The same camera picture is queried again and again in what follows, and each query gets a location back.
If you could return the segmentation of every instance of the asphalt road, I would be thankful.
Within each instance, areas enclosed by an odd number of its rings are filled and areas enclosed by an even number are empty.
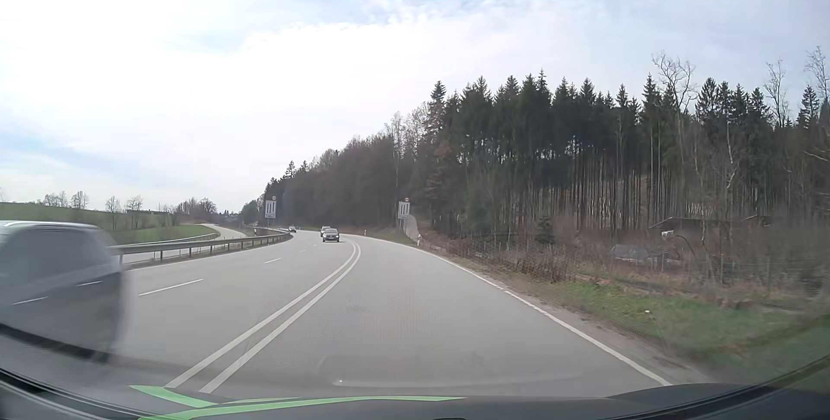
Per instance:
[[[304,231],[127,271],[124,331],[109,369],[24,349],[0,361],[119,404],[130,399],[108,389],[130,384],[242,399],[596,397],[678,382],[436,256],[343,239],[321,243]]]
[[[214,231],[219,233],[219,236],[216,237],[214,240],[218,240],[221,238],[242,238],[245,236],[244,233],[239,231],[234,231],[233,229],[228,229],[225,227],[220,227],[215,224],[202,224],[205,227],[210,227]],[[206,250],[207,247],[204,248],[194,248],[193,252],[203,251]],[[180,253],[187,253],[187,250],[183,251],[166,251],[164,256],[178,256]],[[124,255],[124,263],[138,263],[140,261],[150,261],[150,260],[158,260],[159,253],[156,252],[148,252],[148,253],[135,253],[133,255]]]

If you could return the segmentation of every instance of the dark car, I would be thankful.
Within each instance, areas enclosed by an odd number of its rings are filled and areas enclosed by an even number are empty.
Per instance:
[[[340,242],[340,232],[337,229],[326,229],[323,231],[323,242]]]
[[[0,339],[109,360],[122,271],[95,226],[0,221]]]

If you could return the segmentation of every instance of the white sign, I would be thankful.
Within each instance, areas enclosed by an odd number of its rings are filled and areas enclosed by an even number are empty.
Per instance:
[[[398,219],[409,217],[409,202],[398,202]]]
[[[265,218],[266,219],[276,218],[276,201],[275,200],[265,200]]]

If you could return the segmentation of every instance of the forest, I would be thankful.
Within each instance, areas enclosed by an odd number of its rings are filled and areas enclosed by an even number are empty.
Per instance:
[[[292,162],[256,204],[276,197],[281,223],[390,226],[409,197],[442,235],[501,242],[545,228],[555,241],[576,232],[633,241],[679,217],[703,224],[702,249],[724,253],[738,246],[733,224],[754,217],[766,229],[756,238],[825,243],[830,80],[821,48],[807,53],[809,84],[794,107],[785,88],[795,78],[780,60],[753,88],[698,80],[694,65],[665,53],[652,61],[642,89],[613,93],[587,78],[551,86],[544,72],[494,89],[483,77],[452,92],[438,81],[377,134]]]

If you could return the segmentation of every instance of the car roof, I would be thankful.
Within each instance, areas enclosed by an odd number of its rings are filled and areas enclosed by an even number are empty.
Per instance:
[[[57,223],[51,221],[0,221],[0,231],[20,230],[24,227],[59,226],[79,229],[97,229],[97,226],[81,223]]]

